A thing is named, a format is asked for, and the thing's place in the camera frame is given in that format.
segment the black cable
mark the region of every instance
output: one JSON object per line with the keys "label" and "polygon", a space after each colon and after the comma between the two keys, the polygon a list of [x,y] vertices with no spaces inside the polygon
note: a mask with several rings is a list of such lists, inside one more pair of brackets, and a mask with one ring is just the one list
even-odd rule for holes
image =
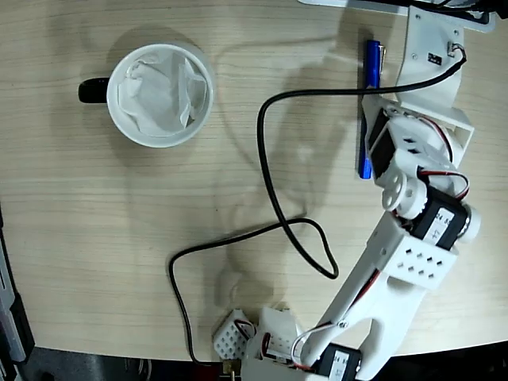
{"label": "black cable", "polygon": [[[328,241],[326,240],[325,231],[323,228],[313,220],[310,220],[309,218],[304,217],[298,217],[298,218],[292,218],[290,220],[284,220],[288,225],[293,224],[308,224],[313,226],[318,232],[321,237],[321,240],[323,242],[323,245],[328,248],[329,245]],[[187,254],[191,254],[192,252],[201,252],[202,250],[208,250],[210,248],[219,248],[221,246],[226,246],[227,244],[236,244],[237,242],[248,240],[249,238],[257,237],[261,234],[271,232],[272,230],[280,228],[282,225],[280,223],[276,223],[273,225],[266,226],[264,228],[255,230],[250,233],[241,234],[240,236],[232,236],[228,238],[224,238],[218,241],[210,242],[208,244],[199,244],[197,246],[194,246],[192,248],[186,248],[185,250],[182,250],[175,256],[171,258],[168,265],[168,272],[169,272],[169,280],[171,282],[171,287],[173,288],[173,291],[175,292],[176,301],[178,302],[178,305],[180,307],[180,311],[182,313],[183,318],[183,324],[185,325],[185,332],[187,336],[187,347],[189,349],[189,356],[192,359],[192,361],[197,365],[204,365],[207,366],[208,364],[203,363],[202,361],[199,361],[195,354],[194,354],[194,346],[192,345],[192,328],[191,328],[191,322],[189,321],[189,315],[187,313],[187,309],[185,308],[185,304],[183,303],[182,295],[180,294],[178,285],[176,284],[175,279],[175,262],[178,258],[182,258],[183,256]],[[332,264],[333,270],[337,272],[338,276],[338,266],[337,262],[333,258],[333,256],[329,256],[330,263]]]}
{"label": "black cable", "polygon": [[[313,220],[310,220],[309,218],[292,218],[290,220],[287,220],[284,216],[284,213],[282,211],[282,208],[279,204],[279,200],[277,199],[277,195],[275,193],[275,189],[273,186],[273,182],[271,181],[270,176],[270,169],[268,166],[268,160],[267,160],[267,153],[266,148],[264,146],[264,118],[266,116],[266,112],[268,110],[268,107],[270,107],[275,102],[281,101],[283,99],[287,98],[295,98],[295,97],[306,97],[306,96],[314,96],[314,95],[327,95],[327,96],[335,96],[335,95],[367,95],[367,94],[389,94],[389,93],[400,93],[405,91],[412,91],[412,90],[419,90],[423,89],[425,87],[430,87],[435,84],[438,84],[445,79],[451,77],[455,73],[457,73],[460,68],[466,63],[467,58],[465,51],[463,49],[460,50],[463,54],[462,60],[455,63],[453,66],[451,66],[445,73],[438,75],[434,79],[428,79],[423,82],[419,83],[413,83],[410,85],[403,85],[403,86],[396,86],[396,87],[381,87],[381,88],[368,88],[368,89],[310,89],[310,90],[293,90],[293,91],[287,91],[284,93],[277,94],[271,98],[269,98],[260,108],[260,112],[258,113],[257,118],[257,144],[258,144],[258,152],[260,156],[260,164],[261,164],[261,171],[263,173],[264,183],[267,188],[268,197],[270,198],[271,204],[273,206],[273,209],[275,211],[275,214],[277,215],[277,218],[279,219],[279,223],[269,225],[267,227],[264,227],[262,229],[255,230],[250,233],[241,234],[240,236],[233,236],[228,237],[225,239],[221,239],[219,241],[211,242],[208,244],[200,244],[197,246],[194,246],[192,248],[187,248],[176,255],[174,255],[168,264],[168,272],[169,272],[169,279],[171,282],[171,287],[173,288],[173,291],[175,292],[176,300],[179,304],[180,312],[182,313],[183,323],[185,325],[185,331],[187,336],[187,347],[189,350],[189,356],[197,365],[207,365],[201,361],[199,361],[195,354],[194,354],[194,346],[192,343],[192,328],[191,323],[189,321],[189,315],[187,313],[187,310],[185,308],[185,304],[183,303],[182,295],[179,292],[178,285],[176,284],[175,279],[175,262],[177,259],[187,255],[191,254],[192,252],[199,252],[202,250],[207,250],[210,248],[218,248],[221,246],[225,246],[227,244],[235,244],[240,241],[248,240],[249,238],[257,237],[261,234],[270,232],[274,229],[282,227],[284,229],[284,232],[286,233],[288,239],[293,244],[293,246],[296,248],[298,253],[317,271],[322,273],[324,276],[330,279],[336,279],[339,275],[339,268],[337,266],[337,262],[333,258],[333,254],[330,251],[328,241],[326,239],[326,235],[322,227]],[[305,223],[313,226],[318,232],[321,237],[323,247],[325,249],[326,256],[328,257],[328,260],[330,264],[332,265],[333,272],[330,272],[326,269],[324,269],[320,264],[318,264],[310,255],[309,253],[302,247],[296,236],[294,235],[293,231],[291,230],[290,225],[298,224],[298,223]]]}

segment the pen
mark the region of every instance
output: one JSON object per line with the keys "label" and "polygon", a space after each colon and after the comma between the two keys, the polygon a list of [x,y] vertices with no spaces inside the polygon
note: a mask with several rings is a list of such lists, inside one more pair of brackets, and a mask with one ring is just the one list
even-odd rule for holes
{"label": "pen", "polygon": [[[365,87],[379,87],[385,53],[386,49],[381,45],[381,43],[379,43],[379,41],[367,41],[364,60]],[[366,133],[367,123],[365,122],[365,116],[363,116],[360,137],[360,159],[358,168],[361,179],[370,179],[372,176],[371,161],[368,159],[367,151],[365,148]]]}

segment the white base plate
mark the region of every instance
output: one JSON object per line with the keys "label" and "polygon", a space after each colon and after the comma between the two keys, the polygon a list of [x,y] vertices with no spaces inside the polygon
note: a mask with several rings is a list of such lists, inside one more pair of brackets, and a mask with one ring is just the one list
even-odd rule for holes
{"label": "white base plate", "polygon": [[[366,2],[364,0],[298,0],[304,4],[315,6],[338,6],[340,8],[355,8],[358,10],[374,10],[376,12],[396,13],[407,16],[408,8],[405,6],[392,6],[389,4],[381,4],[379,2]],[[455,18],[455,21],[467,29],[477,30],[479,32],[492,32],[495,28],[495,17],[491,17],[488,24],[478,24],[469,20]]]}

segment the cable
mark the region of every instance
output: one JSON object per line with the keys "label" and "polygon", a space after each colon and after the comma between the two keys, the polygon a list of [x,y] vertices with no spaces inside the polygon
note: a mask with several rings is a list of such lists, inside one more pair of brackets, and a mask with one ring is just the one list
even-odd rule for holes
{"label": "cable", "polygon": [[374,272],[372,273],[371,277],[368,279],[368,281],[364,284],[364,286],[360,289],[360,292],[358,293],[358,295],[356,296],[355,300],[352,301],[352,304],[351,306],[354,306],[354,304],[356,302],[358,302],[360,299],[362,299],[362,297],[367,293],[367,291],[369,291],[369,289],[372,287],[372,285],[374,284],[374,282],[378,279],[379,277],[379,274],[381,274],[379,272],[379,270],[376,268],[374,270]]}
{"label": "cable", "polygon": [[[298,217],[298,218],[292,218],[290,220],[284,220],[288,225],[293,224],[308,224],[314,227],[317,232],[319,233],[319,236],[321,237],[321,240],[323,242],[323,245],[325,247],[328,247],[328,241],[326,240],[326,235],[323,230],[323,228],[313,220],[310,220],[309,218],[304,217]],[[276,223],[273,225],[266,226],[262,229],[255,230],[250,233],[241,234],[239,236],[231,236],[228,238],[224,238],[218,241],[210,242],[208,244],[199,244],[197,246],[194,246],[192,248],[186,248],[185,250],[182,250],[181,252],[177,253],[175,256],[171,258],[168,264],[168,273],[169,273],[169,280],[171,282],[171,287],[173,288],[173,292],[175,293],[176,301],[178,302],[178,305],[180,307],[180,312],[182,313],[183,318],[183,324],[185,325],[185,332],[187,336],[187,348],[189,350],[189,356],[192,359],[192,361],[197,365],[203,365],[207,366],[208,364],[203,363],[202,361],[199,361],[195,354],[194,354],[194,346],[192,344],[192,328],[191,323],[189,321],[189,315],[187,313],[187,309],[185,308],[185,304],[183,303],[182,295],[180,294],[178,285],[176,283],[175,279],[175,262],[182,258],[183,256],[186,256],[187,254],[191,254],[192,252],[201,252],[202,250],[208,250],[210,248],[219,248],[221,246],[226,246],[227,244],[236,244],[237,242],[248,240],[249,238],[257,237],[261,234],[271,232],[272,230],[278,229],[282,226],[280,223]],[[337,262],[333,258],[333,256],[329,257],[330,263],[332,264],[333,268],[337,269],[338,274],[338,266]]]}
{"label": "cable", "polygon": [[450,163],[453,163],[453,150],[452,145],[450,144],[450,140],[446,137],[445,131],[441,128],[440,125],[438,125],[435,121],[428,117],[420,116],[418,120],[423,121],[424,123],[427,123],[427,125],[430,125],[432,129],[434,129],[437,134],[441,137],[441,139],[444,142],[444,145],[446,146],[446,150],[448,151],[448,158],[450,160]]}
{"label": "cable", "polygon": [[321,325],[317,325],[314,328],[311,328],[308,331],[305,331],[304,333],[299,335],[296,339],[294,339],[293,344],[292,344],[291,349],[290,349],[291,362],[293,363],[292,365],[295,366],[298,369],[303,369],[303,370],[306,370],[306,371],[310,370],[309,367],[306,367],[305,365],[300,364],[296,360],[294,351],[296,350],[296,347],[297,347],[298,343],[304,337],[310,336],[312,333],[324,331],[326,329],[330,329],[330,328],[334,328],[334,327],[337,327],[337,324],[334,324],[334,323],[324,323],[324,324],[321,324]]}
{"label": "cable", "polygon": [[466,175],[463,175],[460,172],[454,172],[454,171],[419,171],[419,175],[422,176],[456,176],[460,177],[463,181],[465,181],[466,186],[464,189],[457,195],[455,198],[459,201],[463,200],[469,193],[469,179]]}
{"label": "cable", "polygon": [[[241,319],[236,319],[233,324],[235,325],[235,327],[237,327],[237,329],[240,331],[241,335],[244,337],[245,340],[248,340],[252,337],[254,337],[257,333],[257,329],[256,327],[250,322],[250,321],[246,321],[246,320],[241,320]],[[243,328],[241,328],[240,324],[243,324],[243,325],[248,325],[249,327],[251,327],[252,329],[252,335],[248,335]]]}
{"label": "cable", "polygon": [[443,2],[440,2],[439,4],[436,4],[436,7],[442,8],[443,6],[448,5],[452,0],[444,0]]}
{"label": "cable", "polygon": [[267,356],[268,345],[270,344],[271,334],[266,332],[261,340],[261,359]]}
{"label": "cable", "polygon": [[[201,361],[199,361],[195,354],[194,354],[194,346],[192,342],[192,328],[191,323],[189,321],[189,315],[187,313],[187,309],[185,308],[185,304],[182,299],[182,295],[179,292],[178,284],[176,283],[175,279],[175,262],[179,258],[191,254],[192,252],[200,252],[202,250],[207,250],[210,248],[218,248],[221,246],[225,246],[227,244],[234,244],[240,241],[245,241],[249,238],[257,237],[260,234],[270,232],[274,229],[278,229],[282,227],[284,229],[284,232],[286,233],[288,239],[293,244],[293,246],[296,248],[298,253],[302,256],[303,259],[309,263],[310,266],[312,266],[314,269],[319,271],[321,274],[326,276],[329,279],[336,279],[339,276],[339,267],[337,266],[337,262],[333,258],[333,254],[330,251],[328,241],[326,239],[325,232],[323,231],[322,227],[315,221],[310,220],[309,218],[292,218],[290,220],[287,220],[284,216],[284,213],[282,211],[282,208],[279,204],[279,200],[277,199],[277,195],[275,193],[274,185],[271,180],[270,175],[270,169],[268,166],[268,160],[267,160],[267,153],[266,148],[264,145],[264,119],[267,113],[268,108],[283,99],[287,98],[295,98],[295,97],[306,97],[306,96],[314,96],[314,95],[366,95],[366,94],[389,94],[389,93],[397,93],[397,92],[404,92],[404,91],[412,91],[412,90],[419,90],[425,87],[430,87],[432,85],[435,85],[437,83],[440,83],[444,81],[445,79],[451,77],[455,73],[457,73],[460,68],[467,62],[467,57],[464,50],[461,50],[463,53],[462,60],[459,62],[453,64],[447,71],[445,71],[443,74],[438,75],[437,77],[433,79],[428,79],[423,82],[419,83],[413,83],[409,85],[403,85],[403,86],[397,86],[397,87],[381,87],[381,88],[368,88],[368,89],[310,89],[310,90],[294,90],[294,91],[287,91],[280,94],[277,94],[271,98],[269,98],[260,108],[260,111],[258,113],[257,118],[257,145],[258,145],[258,153],[260,156],[260,165],[261,165],[261,172],[263,174],[263,179],[265,186],[267,188],[268,197],[270,198],[271,204],[274,208],[275,214],[277,215],[277,218],[279,219],[279,223],[269,225],[267,227],[264,227],[262,229],[255,230],[250,233],[241,234],[240,236],[232,236],[228,238],[224,238],[222,240],[210,242],[207,244],[200,244],[197,246],[194,246],[192,248],[187,248],[185,250],[182,250],[181,252],[174,255],[168,264],[168,273],[169,273],[169,279],[171,282],[171,287],[173,289],[173,292],[175,293],[176,300],[178,302],[180,312],[182,314],[183,323],[185,327],[186,332],[186,339],[187,339],[187,348],[189,351],[189,356],[192,359],[192,361],[197,365],[207,365]],[[318,262],[316,262],[309,253],[302,247],[296,236],[294,235],[293,231],[291,230],[290,225],[298,224],[298,223],[305,223],[308,225],[313,226],[318,232],[321,237],[321,241],[323,244],[323,248],[325,250],[326,256],[332,266],[332,272],[324,269]]]}
{"label": "cable", "polygon": [[[271,205],[273,206],[273,210],[275,215],[279,219],[281,226],[284,229],[284,232],[287,235],[289,241],[293,244],[296,251],[316,270],[321,272],[324,276],[330,279],[335,279],[338,276],[338,267],[333,267],[333,273],[325,270],[322,266],[312,259],[310,254],[303,248],[303,246],[298,241],[298,238],[293,234],[291,227],[286,222],[286,217],[284,216],[284,212],[279,204],[279,200],[277,199],[277,194],[275,193],[275,188],[273,185],[273,181],[271,180],[270,169],[268,166],[267,159],[267,151],[264,144],[264,119],[267,113],[268,108],[278,101],[282,101],[283,99],[288,98],[296,98],[296,97],[308,97],[314,95],[326,95],[326,96],[337,96],[337,95],[366,95],[366,94],[388,94],[388,93],[400,93],[405,91],[419,90],[425,87],[429,87],[444,81],[445,79],[451,77],[455,73],[457,73],[460,68],[467,62],[467,57],[465,55],[465,51],[461,50],[463,53],[462,60],[453,64],[445,73],[438,75],[436,78],[428,79],[423,82],[413,83],[410,85],[396,86],[396,87],[380,87],[373,88],[369,87],[367,89],[310,89],[310,90],[293,90],[286,91],[273,97],[269,98],[260,108],[260,112],[257,117],[257,148],[260,156],[260,166],[261,172],[263,174],[264,185],[267,188],[268,197],[270,198]],[[328,245],[324,247],[326,256],[329,258],[330,262],[333,258],[333,254],[329,250]]]}

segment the dark floor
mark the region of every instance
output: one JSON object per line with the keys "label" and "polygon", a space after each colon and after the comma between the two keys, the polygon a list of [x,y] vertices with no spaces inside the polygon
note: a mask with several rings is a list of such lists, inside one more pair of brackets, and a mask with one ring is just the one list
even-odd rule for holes
{"label": "dark floor", "polygon": [[[150,381],[230,379],[221,377],[219,363],[195,367],[190,362],[153,360],[151,365]],[[375,381],[507,381],[507,365],[508,343],[499,343],[451,352],[394,357]],[[140,361],[134,359],[36,348],[21,370],[25,381],[146,381],[148,361],[140,365]]]}

